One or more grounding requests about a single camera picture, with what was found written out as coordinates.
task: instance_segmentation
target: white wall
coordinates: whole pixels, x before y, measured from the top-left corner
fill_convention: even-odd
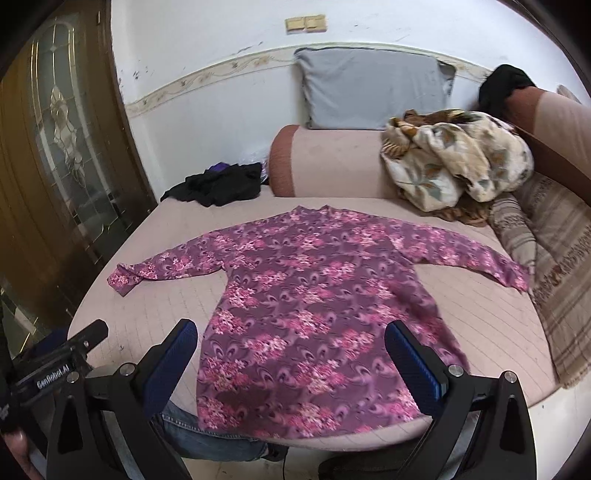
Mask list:
[[[314,14],[326,15],[326,33],[285,33],[286,18]],[[511,63],[539,87],[555,91],[562,83],[591,105],[560,49],[498,0],[114,0],[112,29],[125,103],[236,56],[345,41],[423,48],[489,69]],[[132,118],[156,196],[211,164],[235,162],[297,122],[300,108],[290,103],[297,92],[281,85],[292,78],[288,71],[266,70],[224,80]],[[468,90],[476,95],[475,86]]]
[[[326,14],[326,33],[285,34],[286,18],[314,14]],[[238,54],[327,41],[424,48],[490,69],[511,63],[540,88],[564,83],[587,97],[560,49],[498,0],[113,1],[113,49],[126,103]]]

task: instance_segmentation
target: metal screw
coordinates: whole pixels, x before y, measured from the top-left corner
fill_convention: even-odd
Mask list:
[[[464,369],[462,367],[460,367],[460,365],[450,365],[448,368],[448,371],[454,377],[461,377],[464,374]]]
[[[68,383],[76,383],[76,381],[80,378],[80,374],[78,372],[71,372],[66,377]]]
[[[119,373],[124,377],[130,376],[133,372],[135,372],[135,365],[134,364],[123,364],[119,369]]]
[[[515,375],[515,373],[512,371],[507,371],[505,372],[505,380],[507,380],[509,383],[515,383],[517,382],[517,375]]]

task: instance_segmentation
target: purple floral shirt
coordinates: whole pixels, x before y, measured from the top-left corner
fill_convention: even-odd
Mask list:
[[[330,206],[206,233],[140,264],[119,264],[108,282],[126,295],[144,279],[223,268],[228,285],[203,334],[200,428],[298,439],[420,415],[385,350],[384,329],[395,319],[447,365],[468,370],[417,278],[422,261],[528,287],[520,265],[463,235]]]

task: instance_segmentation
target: jeans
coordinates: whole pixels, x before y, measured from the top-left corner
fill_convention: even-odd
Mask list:
[[[171,401],[152,421],[159,434],[184,458],[215,462],[249,462],[267,452],[267,443],[240,435],[204,432],[197,417]]]

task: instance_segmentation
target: black shoe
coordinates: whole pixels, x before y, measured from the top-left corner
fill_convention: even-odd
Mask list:
[[[267,443],[267,448],[269,449],[269,453],[263,458],[270,462],[281,462],[287,456],[287,450],[289,450],[289,447],[275,445],[274,443]]]

